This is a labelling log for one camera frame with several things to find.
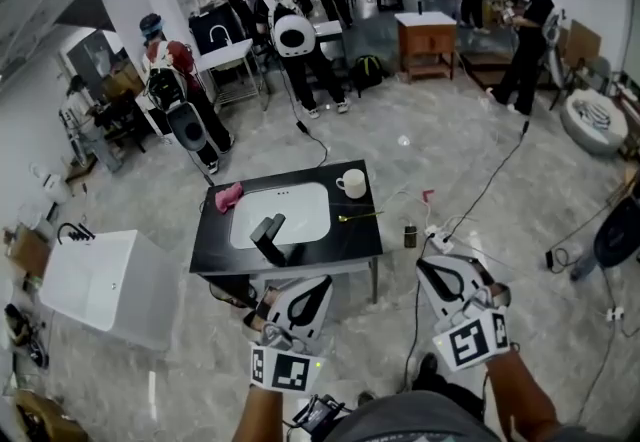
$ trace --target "sink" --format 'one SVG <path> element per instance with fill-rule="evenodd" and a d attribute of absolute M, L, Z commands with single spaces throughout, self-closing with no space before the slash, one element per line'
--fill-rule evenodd
<path fill-rule="evenodd" d="M 255 248 L 251 233 L 265 217 L 282 213 L 286 220 L 273 240 L 276 245 L 318 241 L 329 233 L 329 192 L 322 184 L 308 182 L 244 195 L 233 210 L 231 246 Z"/>
<path fill-rule="evenodd" d="M 47 264 L 44 305 L 141 346 L 169 347 L 180 267 L 164 250 L 135 230 L 62 243 Z"/>

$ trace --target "white mug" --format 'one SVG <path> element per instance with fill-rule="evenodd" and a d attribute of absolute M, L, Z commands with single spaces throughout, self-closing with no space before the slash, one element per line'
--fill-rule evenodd
<path fill-rule="evenodd" d="M 347 197 L 358 199 L 367 192 L 367 181 L 364 172 L 353 168 L 347 170 L 344 176 L 336 179 L 336 186 L 347 194 Z"/>

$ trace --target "black bag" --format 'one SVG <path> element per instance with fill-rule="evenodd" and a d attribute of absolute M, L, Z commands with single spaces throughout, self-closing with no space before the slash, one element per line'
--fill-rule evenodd
<path fill-rule="evenodd" d="M 365 55 L 356 60 L 349 72 L 353 86 L 358 90 L 358 97 L 363 90 L 379 85 L 389 74 L 382 68 L 377 56 Z"/>

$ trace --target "power strip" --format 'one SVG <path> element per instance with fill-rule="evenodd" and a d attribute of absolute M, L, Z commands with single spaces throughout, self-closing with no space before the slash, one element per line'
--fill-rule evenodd
<path fill-rule="evenodd" d="M 435 225 L 429 225 L 427 229 L 424 231 L 426 237 L 429 237 L 433 234 L 433 237 L 429 240 L 431 244 L 443 254 L 451 253 L 453 250 L 453 242 L 451 240 L 445 243 L 445 238 L 449 235 L 448 232 L 444 232 L 440 229 L 440 227 L 436 227 Z"/>
<path fill-rule="evenodd" d="M 614 321 L 620 321 L 624 317 L 624 309 L 622 307 L 616 307 L 615 309 L 607 310 L 607 321 L 613 323 Z"/>

